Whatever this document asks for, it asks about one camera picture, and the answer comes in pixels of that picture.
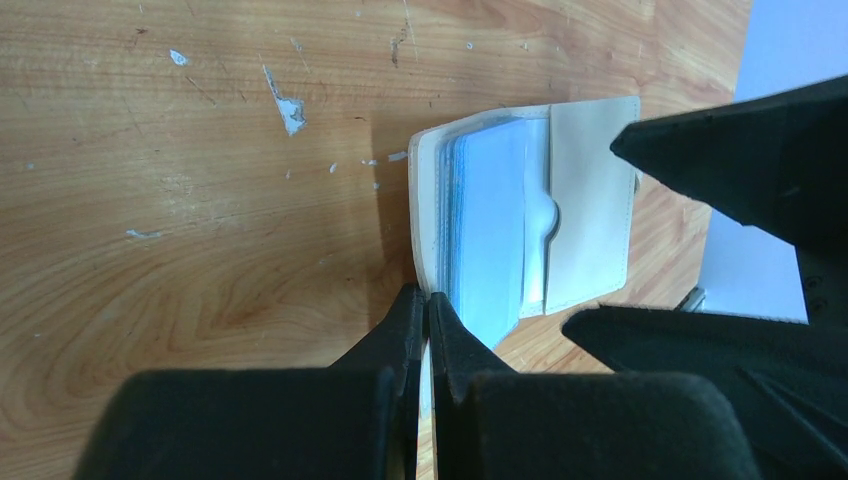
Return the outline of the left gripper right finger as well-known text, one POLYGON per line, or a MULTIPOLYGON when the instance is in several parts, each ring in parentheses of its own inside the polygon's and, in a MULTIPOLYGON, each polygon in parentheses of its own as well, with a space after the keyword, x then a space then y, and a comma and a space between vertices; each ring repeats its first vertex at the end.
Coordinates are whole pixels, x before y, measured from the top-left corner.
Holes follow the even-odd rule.
POLYGON ((429 301, 440 479, 757 479, 729 401, 681 373, 512 369, 429 301))

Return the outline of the beige leather card holder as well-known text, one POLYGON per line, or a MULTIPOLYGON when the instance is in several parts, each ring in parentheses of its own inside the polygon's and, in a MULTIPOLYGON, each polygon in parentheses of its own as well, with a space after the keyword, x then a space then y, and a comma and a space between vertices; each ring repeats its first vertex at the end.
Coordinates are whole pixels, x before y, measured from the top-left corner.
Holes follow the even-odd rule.
POLYGON ((611 143, 640 107, 624 96, 499 108, 410 139, 418 281, 485 346, 625 285, 642 175, 611 143))

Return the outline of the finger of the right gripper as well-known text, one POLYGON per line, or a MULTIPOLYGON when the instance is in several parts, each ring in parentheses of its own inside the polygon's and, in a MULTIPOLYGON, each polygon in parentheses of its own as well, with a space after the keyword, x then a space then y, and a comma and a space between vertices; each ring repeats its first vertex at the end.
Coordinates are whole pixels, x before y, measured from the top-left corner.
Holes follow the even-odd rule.
POLYGON ((633 122, 611 151, 796 247, 847 246, 847 79, 633 122))
POLYGON ((616 372, 681 372, 729 400, 768 479, 847 476, 847 332, 776 320, 602 306, 563 335, 616 372))

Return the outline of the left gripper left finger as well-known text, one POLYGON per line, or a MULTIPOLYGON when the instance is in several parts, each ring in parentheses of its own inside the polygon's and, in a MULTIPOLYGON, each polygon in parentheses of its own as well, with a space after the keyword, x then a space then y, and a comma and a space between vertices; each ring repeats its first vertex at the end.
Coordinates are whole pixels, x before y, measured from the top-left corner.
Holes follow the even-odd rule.
POLYGON ((412 479, 426 298, 403 286, 331 365, 148 370, 125 381, 78 479, 412 479))

